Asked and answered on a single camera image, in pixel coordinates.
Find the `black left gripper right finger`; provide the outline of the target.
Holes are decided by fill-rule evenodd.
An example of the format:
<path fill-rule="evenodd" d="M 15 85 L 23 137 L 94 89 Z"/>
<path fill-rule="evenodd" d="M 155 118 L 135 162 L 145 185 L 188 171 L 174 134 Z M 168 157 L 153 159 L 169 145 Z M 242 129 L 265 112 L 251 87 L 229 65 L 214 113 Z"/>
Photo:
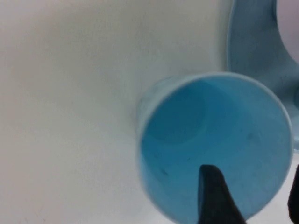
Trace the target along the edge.
<path fill-rule="evenodd" d="M 299 224 L 299 165 L 295 172 L 287 205 L 289 218 L 294 224 Z"/>

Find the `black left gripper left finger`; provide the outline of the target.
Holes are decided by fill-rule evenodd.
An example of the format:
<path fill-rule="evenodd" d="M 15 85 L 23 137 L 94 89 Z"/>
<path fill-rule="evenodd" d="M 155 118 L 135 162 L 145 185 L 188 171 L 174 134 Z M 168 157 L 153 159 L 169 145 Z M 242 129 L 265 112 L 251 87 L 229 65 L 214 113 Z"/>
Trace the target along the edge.
<path fill-rule="evenodd" d="M 199 168 L 199 224 L 245 224 L 222 172 L 215 165 Z"/>

